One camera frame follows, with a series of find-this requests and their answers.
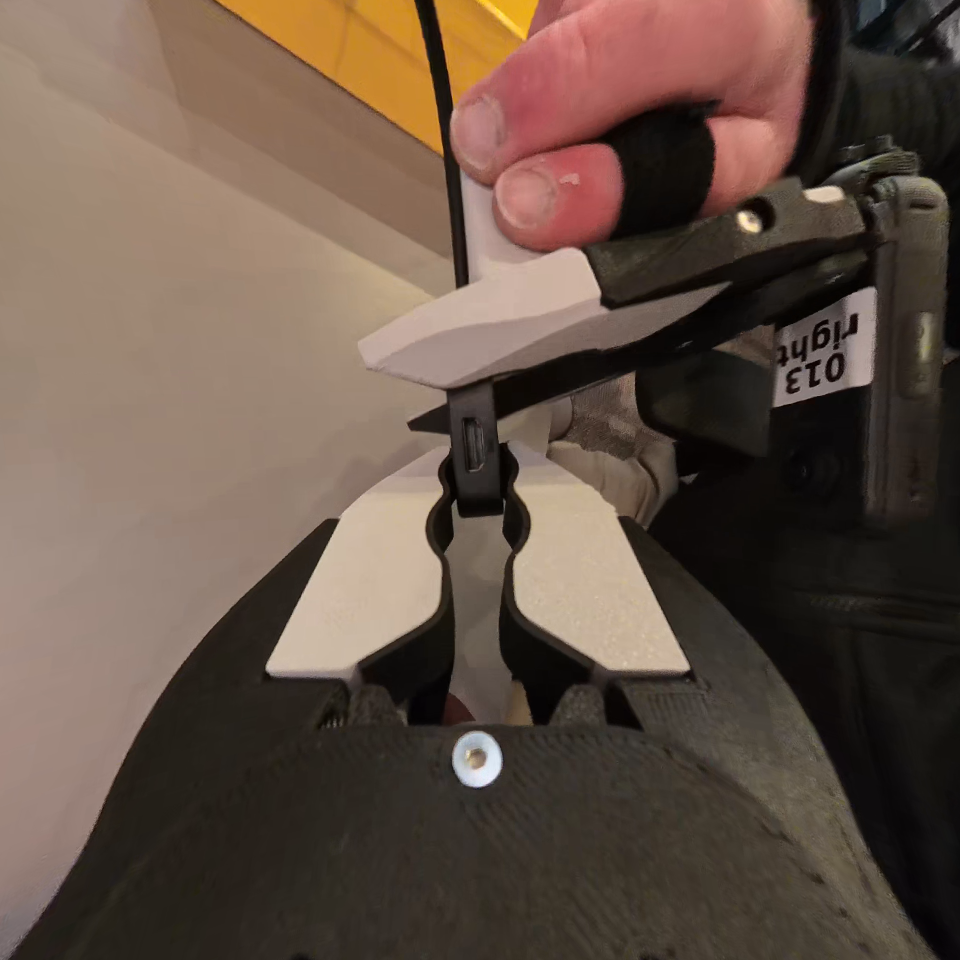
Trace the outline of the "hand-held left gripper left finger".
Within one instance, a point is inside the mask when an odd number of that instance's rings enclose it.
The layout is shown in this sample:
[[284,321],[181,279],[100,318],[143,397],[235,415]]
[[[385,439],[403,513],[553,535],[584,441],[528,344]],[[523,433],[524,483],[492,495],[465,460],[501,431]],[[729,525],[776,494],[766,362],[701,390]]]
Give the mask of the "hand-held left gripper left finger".
[[342,512],[267,660],[270,678],[378,686],[411,714],[444,711],[455,655],[449,456],[424,453]]

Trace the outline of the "person's torso in black clothing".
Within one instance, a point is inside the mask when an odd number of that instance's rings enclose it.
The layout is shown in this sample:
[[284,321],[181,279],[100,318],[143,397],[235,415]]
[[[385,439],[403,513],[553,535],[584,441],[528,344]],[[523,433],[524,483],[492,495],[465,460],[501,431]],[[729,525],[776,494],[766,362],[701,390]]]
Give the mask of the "person's torso in black clothing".
[[757,463],[681,484],[651,532],[774,662],[894,894],[933,951],[958,958],[957,430],[934,513],[900,530],[793,522]]

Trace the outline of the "pale knit fabric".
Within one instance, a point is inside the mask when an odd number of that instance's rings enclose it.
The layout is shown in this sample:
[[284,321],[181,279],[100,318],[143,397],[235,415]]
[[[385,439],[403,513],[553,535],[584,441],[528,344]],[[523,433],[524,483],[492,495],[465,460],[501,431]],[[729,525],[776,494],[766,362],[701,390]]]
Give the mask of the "pale knit fabric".
[[675,443],[641,419],[629,373],[554,401],[547,457],[648,529],[677,492]]

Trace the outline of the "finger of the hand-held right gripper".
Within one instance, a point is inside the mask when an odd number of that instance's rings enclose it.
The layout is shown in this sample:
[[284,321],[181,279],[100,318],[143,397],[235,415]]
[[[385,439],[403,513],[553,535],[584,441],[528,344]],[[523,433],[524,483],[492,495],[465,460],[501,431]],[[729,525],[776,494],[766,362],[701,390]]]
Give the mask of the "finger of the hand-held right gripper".
[[449,389],[437,406],[412,415],[416,434],[454,438],[476,420],[498,427],[501,440],[531,442],[536,450],[567,437],[572,423],[571,397],[622,378],[642,366],[638,352],[579,352],[537,366],[487,375]]
[[609,309],[586,255],[562,249],[423,304],[360,340],[358,350],[368,370],[446,391],[642,341],[727,286]]

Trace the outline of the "person's right hand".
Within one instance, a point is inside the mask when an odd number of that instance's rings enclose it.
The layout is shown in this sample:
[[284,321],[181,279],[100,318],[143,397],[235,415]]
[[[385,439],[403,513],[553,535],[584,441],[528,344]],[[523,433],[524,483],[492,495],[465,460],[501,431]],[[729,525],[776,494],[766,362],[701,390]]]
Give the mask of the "person's right hand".
[[454,108],[453,154],[492,189],[510,242],[582,247],[612,235],[627,188],[599,138],[658,108],[714,102],[700,213],[723,212],[793,159],[814,25],[799,1],[540,2],[526,41]]

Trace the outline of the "yellow panel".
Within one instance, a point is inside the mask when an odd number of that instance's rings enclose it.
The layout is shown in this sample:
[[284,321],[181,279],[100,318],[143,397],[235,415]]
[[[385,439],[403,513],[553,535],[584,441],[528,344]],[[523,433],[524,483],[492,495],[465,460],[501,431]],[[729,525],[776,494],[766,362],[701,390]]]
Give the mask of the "yellow panel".
[[[437,1],[457,101],[526,39],[536,1]],[[436,153],[441,135],[412,1],[222,1],[221,6]]]

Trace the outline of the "black adapter with thin cable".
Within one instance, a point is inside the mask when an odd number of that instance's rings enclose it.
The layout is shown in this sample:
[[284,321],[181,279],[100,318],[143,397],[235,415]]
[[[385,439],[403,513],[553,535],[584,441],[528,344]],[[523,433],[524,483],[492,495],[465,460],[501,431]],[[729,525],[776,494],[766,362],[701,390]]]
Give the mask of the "black adapter with thin cable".
[[[470,267],[461,174],[450,139],[453,98],[449,66],[435,3],[414,1],[414,7],[436,103],[454,281],[460,289],[469,284]],[[500,442],[493,384],[478,381],[449,390],[446,409],[453,479],[461,517],[501,515]]]

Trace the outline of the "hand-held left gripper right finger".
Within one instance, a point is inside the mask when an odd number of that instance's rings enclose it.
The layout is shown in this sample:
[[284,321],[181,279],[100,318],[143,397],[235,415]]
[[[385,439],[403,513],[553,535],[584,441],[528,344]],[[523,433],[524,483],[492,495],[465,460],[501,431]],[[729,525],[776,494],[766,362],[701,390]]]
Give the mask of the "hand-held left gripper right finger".
[[685,681],[690,661],[654,593],[636,524],[545,454],[507,444],[503,536],[510,546],[499,647],[534,722],[575,687],[601,706],[625,683]]

